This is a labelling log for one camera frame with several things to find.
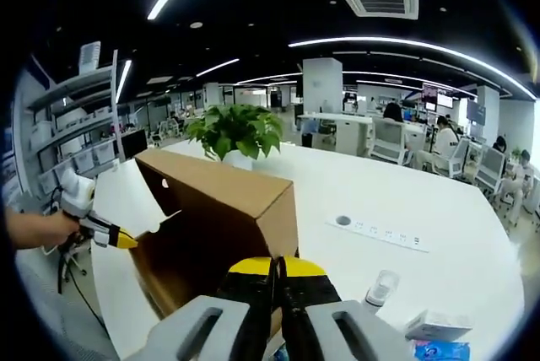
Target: blue package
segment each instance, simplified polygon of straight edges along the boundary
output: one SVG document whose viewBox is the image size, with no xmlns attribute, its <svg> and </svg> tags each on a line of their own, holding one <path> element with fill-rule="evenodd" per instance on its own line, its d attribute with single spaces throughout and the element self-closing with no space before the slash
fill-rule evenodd
<svg viewBox="0 0 540 361">
<path fill-rule="evenodd" d="M 471 348 L 468 342 L 424 342 L 417 340 L 414 345 L 414 357 L 422 361 L 469 361 L 471 357 Z"/>
</svg>

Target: small box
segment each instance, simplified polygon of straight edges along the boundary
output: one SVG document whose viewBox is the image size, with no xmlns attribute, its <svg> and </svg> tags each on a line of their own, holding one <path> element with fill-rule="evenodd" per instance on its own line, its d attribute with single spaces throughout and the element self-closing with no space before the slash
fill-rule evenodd
<svg viewBox="0 0 540 361">
<path fill-rule="evenodd" d="M 30 149 L 38 148 L 41 144 L 46 143 L 52 137 L 52 122 L 39 121 L 31 130 L 30 134 Z"/>
<path fill-rule="evenodd" d="M 77 170 L 79 173 L 84 173 L 94 168 L 94 157 L 92 156 L 92 148 L 87 148 L 73 156 Z"/>
<path fill-rule="evenodd" d="M 39 174 L 37 179 L 40 182 L 41 190 L 43 190 L 45 195 L 49 195 L 58 186 L 58 181 L 53 169 L 50 169 L 43 174 Z"/>
<path fill-rule="evenodd" d="M 95 155 L 100 164 L 109 163 L 115 159 L 114 141 L 114 139 L 111 139 L 94 147 Z"/>
<path fill-rule="evenodd" d="M 473 328 L 467 316 L 448 316 L 425 310 L 409 321 L 405 337 L 416 340 L 442 340 L 451 342 Z"/>
<path fill-rule="evenodd" d="M 57 175 L 58 183 L 62 183 L 62 176 L 67 168 L 73 168 L 73 161 L 70 159 L 62 161 L 60 164 L 55 165 L 52 169 Z"/>
</svg>

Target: cardboard box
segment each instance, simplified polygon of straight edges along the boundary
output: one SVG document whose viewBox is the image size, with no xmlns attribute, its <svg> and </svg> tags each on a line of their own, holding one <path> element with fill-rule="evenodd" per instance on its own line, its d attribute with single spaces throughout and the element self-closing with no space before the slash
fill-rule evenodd
<svg viewBox="0 0 540 361">
<path fill-rule="evenodd" d="M 158 149 L 135 160 L 168 216 L 132 250 L 162 317 L 200 294 L 215 294 L 238 261 L 297 251 L 292 181 Z M 274 332 L 278 326 L 274 320 Z"/>
</svg>

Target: person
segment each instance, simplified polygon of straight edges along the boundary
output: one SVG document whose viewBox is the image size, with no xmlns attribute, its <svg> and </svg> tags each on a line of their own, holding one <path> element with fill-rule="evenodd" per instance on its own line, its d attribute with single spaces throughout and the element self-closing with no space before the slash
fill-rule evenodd
<svg viewBox="0 0 540 361">
<path fill-rule="evenodd" d="M 6 225 L 15 250 L 60 245 L 70 234 L 78 231 L 78 222 L 64 215 L 62 211 L 41 216 L 16 213 L 7 207 Z"/>
<path fill-rule="evenodd" d="M 25 249 L 53 247 L 66 242 L 79 231 L 79 223 L 62 211 L 43 216 L 16 213 L 4 208 L 8 238 L 15 250 L 15 263 L 42 328 L 55 340 L 68 359 L 118 359 L 103 326 L 77 303 L 71 303 L 57 292 L 46 277 L 35 269 L 35 258 Z"/>
<path fill-rule="evenodd" d="M 396 122 L 403 123 L 403 117 L 402 117 L 402 108 L 395 102 L 391 102 L 388 104 L 385 108 L 385 111 L 382 114 L 383 118 L 386 119 L 392 119 Z M 409 154 L 411 154 L 411 147 L 408 140 L 408 135 L 405 132 L 405 149 L 407 152 L 405 152 L 405 163 L 408 163 L 409 161 Z"/>
<path fill-rule="evenodd" d="M 377 103 L 375 102 L 375 97 L 371 97 L 369 110 L 377 110 Z"/>
<path fill-rule="evenodd" d="M 414 154 L 413 167 L 416 170 L 421 170 L 424 167 L 424 164 L 433 166 L 437 157 L 449 159 L 456 149 L 458 142 L 457 135 L 451 128 L 448 120 L 443 116 L 439 116 L 437 119 L 437 127 L 439 128 L 439 131 L 433 147 L 433 153 L 420 150 Z"/>
<path fill-rule="evenodd" d="M 495 143 L 493 143 L 493 148 L 504 154 L 506 152 L 506 140 L 502 136 L 498 136 Z"/>
<path fill-rule="evenodd" d="M 496 202 L 501 203 L 506 194 L 512 194 L 514 203 L 508 216 L 510 224 L 517 225 L 517 218 L 520 214 L 523 197 L 532 189 L 534 180 L 534 169 L 529 165 L 531 155 L 526 150 L 521 152 L 520 163 L 514 166 L 514 169 L 508 173 L 500 184 L 499 193 L 496 196 Z"/>
<path fill-rule="evenodd" d="M 395 102 L 391 102 L 386 106 L 382 117 L 387 119 L 393 119 L 396 122 L 403 123 L 402 109 Z"/>
</svg>

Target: office chair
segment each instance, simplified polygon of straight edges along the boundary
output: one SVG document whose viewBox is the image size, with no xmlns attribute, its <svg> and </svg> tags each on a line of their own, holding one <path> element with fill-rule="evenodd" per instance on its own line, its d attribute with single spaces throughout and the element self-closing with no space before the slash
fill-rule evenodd
<svg viewBox="0 0 540 361">
<path fill-rule="evenodd" d="M 433 172 L 448 178 L 456 178 L 463 173 L 463 165 L 467 155 L 469 141 L 462 137 L 457 144 L 454 153 L 449 159 L 435 156 Z"/>
<path fill-rule="evenodd" d="M 480 165 L 474 175 L 474 184 L 489 201 L 499 192 L 504 163 L 505 156 L 494 148 L 487 148 L 482 154 Z"/>
<path fill-rule="evenodd" d="M 373 143 L 369 157 L 405 165 L 405 125 L 392 119 L 373 118 Z"/>
</svg>

